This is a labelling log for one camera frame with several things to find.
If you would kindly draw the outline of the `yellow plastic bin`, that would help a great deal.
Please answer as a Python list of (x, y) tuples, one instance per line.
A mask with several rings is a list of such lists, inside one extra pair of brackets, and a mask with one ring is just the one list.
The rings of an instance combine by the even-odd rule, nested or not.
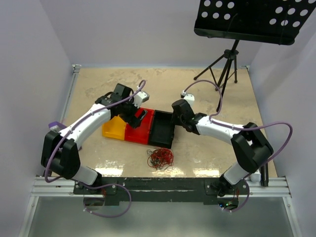
[(124, 140), (125, 138), (126, 122), (119, 116), (113, 117), (110, 121), (102, 125), (102, 136), (117, 140)]

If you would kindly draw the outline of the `red plastic bin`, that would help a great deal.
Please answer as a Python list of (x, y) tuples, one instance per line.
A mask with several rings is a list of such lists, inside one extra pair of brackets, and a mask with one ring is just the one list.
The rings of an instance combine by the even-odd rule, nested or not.
[(132, 143), (139, 143), (143, 145), (148, 144), (151, 125), (154, 117), (154, 110), (147, 108), (139, 108), (136, 117), (139, 117), (142, 112), (147, 111), (147, 114), (142, 119), (138, 128), (132, 128), (129, 124), (125, 128), (124, 140)]

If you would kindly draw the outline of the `black plastic bin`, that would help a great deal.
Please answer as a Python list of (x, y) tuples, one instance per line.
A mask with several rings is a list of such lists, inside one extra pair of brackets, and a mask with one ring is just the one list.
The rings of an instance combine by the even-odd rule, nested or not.
[(154, 111), (148, 144), (155, 147), (171, 149), (174, 138), (175, 124), (173, 113)]

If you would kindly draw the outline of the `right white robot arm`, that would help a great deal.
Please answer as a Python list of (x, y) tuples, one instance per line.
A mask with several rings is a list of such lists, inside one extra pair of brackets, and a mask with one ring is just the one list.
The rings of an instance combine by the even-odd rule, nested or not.
[(213, 185), (221, 197), (235, 191), (240, 180), (255, 173), (274, 153), (266, 137), (252, 122), (233, 125), (203, 113), (195, 114), (184, 99), (174, 102), (172, 108), (173, 120), (187, 132), (210, 136), (232, 145), (237, 161)]

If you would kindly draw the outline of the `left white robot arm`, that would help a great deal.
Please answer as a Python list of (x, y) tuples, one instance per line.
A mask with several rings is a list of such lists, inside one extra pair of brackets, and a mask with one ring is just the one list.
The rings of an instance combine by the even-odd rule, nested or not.
[(41, 164), (45, 167), (45, 181), (52, 182), (48, 177), (49, 171), (52, 171), (60, 178), (83, 183), (92, 194), (100, 192), (102, 175), (81, 164), (79, 148), (95, 130), (114, 117), (120, 117), (132, 128), (138, 128), (146, 112), (138, 116), (136, 113), (142, 103), (149, 99), (149, 95), (142, 90), (145, 84), (145, 80), (142, 80), (134, 91), (118, 83), (113, 92), (98, 98), (89, 111), (73, 124), (59, 132), (48, 132), (41, 157)]

